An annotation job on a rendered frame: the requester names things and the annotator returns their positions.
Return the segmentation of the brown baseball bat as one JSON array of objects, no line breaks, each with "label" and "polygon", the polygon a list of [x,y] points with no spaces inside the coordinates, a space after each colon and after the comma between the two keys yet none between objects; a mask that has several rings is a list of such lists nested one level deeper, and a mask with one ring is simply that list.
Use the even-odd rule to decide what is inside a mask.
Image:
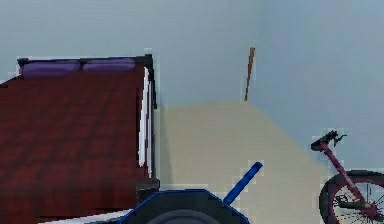
[{"label": "brown baseball bat", "polygon": [[246,88],[245,88],[245,94],[244,94],[245,102],[248,101],[249,85],[250,85],[250,78],[251,78],[252,69],[253,69],[254,56],[255,56],[255,47],[250,47],[249,56],[248,56],[248,65],[247,65]]}]

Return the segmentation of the bed with red blanket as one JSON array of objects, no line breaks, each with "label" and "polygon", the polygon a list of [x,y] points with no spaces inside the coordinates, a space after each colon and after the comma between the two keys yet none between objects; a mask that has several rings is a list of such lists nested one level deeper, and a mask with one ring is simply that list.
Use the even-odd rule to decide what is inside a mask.
[{"label": "bed with red blanket", "polygon": [[[90,72],[90,60],[131,58],[128,72]],[[25,78],[33,62],[80,64],[62,76]],[[21,58],[0,84],[0,224],[128,210],[160,188],[155,166],[154,62],[134,57]]]}]

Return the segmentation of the purple pillow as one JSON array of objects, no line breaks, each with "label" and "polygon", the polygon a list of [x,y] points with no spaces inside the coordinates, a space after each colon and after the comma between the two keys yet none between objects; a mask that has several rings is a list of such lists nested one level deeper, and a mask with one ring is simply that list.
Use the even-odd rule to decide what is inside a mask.
[{"label": "purple pillow", "polygon": [[90,60],[83,65],[84,71],[90,72],[128,72],[135,68],[131,58]]},{"label": "purple pillow", "polygon": [[25,78],[62,76],[80,69],[78,62],[33,62],[20,68]]}]

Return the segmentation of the maroon bicycle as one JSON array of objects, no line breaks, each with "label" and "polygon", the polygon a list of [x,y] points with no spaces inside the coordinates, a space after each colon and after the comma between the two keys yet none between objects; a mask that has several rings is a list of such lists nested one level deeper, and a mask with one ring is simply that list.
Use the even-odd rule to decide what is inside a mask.
[{"label": "maroon bicycle", "polygon": [[319,194],[320,216],[324,224],[342,224],[337,218],[335,208],[354,210],[355,221],[362,224],[384,224],[384,194],[376,200],[369,199],[371,193],[367,188],[367,195],[358,189],[358,184],[373,184],[384,190],[384,173],[371,170],[345,170],[339,160],[329,148],[329,143],[336,146],[345,137],[332,130],[311,143],[311,150],[324,153],[338,171],[327,180]]}]

